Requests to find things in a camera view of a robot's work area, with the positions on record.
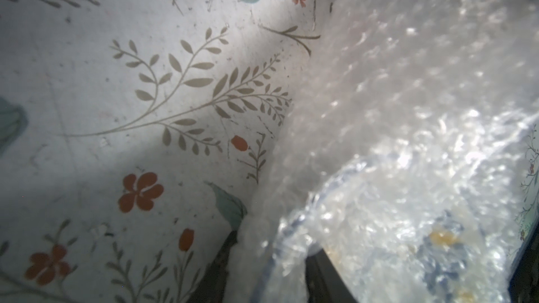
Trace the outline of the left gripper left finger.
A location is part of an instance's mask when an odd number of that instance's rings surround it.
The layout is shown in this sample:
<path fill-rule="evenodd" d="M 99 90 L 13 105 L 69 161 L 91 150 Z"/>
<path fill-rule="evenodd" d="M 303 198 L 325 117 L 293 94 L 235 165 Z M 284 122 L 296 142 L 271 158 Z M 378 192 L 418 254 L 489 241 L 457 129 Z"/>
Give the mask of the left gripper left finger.
<path fill-rule="evenodd" d="M 227 284 L 227 265 L 232 247 L 237 244 L 237 231 L 231 231 L 213 262 L 207 268 L 201 282 L 187 303 L 222 303 Z"/>

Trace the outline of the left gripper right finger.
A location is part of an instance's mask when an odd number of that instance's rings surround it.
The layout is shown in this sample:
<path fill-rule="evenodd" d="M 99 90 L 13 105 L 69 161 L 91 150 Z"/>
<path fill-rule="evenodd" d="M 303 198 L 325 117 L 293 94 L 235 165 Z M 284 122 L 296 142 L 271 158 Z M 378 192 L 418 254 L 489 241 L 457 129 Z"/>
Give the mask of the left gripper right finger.
<path fill-rule="evenodd" d="M 305 280 L 309 303 L 357 303 L 323 249 L 307 257 Z"/>

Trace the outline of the blue yellow patterned bowl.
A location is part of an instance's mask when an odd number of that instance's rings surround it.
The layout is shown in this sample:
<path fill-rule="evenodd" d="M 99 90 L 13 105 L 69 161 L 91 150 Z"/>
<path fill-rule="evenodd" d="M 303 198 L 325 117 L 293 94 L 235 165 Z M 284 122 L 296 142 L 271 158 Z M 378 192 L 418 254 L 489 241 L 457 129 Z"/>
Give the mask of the blue yellow patterned bowl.
<path fill-rule="evenodd" d="M 509 302 L 510 173 L 355 159 L 279 221 L 251 302 L 307 297 L 325 256 L 354 302 Z"/>

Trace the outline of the clear bubble wrap sheet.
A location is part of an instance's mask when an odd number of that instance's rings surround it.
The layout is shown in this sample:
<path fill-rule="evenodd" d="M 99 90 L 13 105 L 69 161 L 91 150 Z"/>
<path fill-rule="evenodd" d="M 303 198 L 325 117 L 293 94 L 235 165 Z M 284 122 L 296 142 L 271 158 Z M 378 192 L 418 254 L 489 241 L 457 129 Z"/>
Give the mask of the clear bubble wrap sheet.
<path fill-rule="evenodd" d="M 348 162 L 376 157 L 503 166 L 511 273 L 522 144 L 537 120 L 538 0 L 337 0 L 241 224 L 224 300 L 251 302 L 282 217 Z"/>

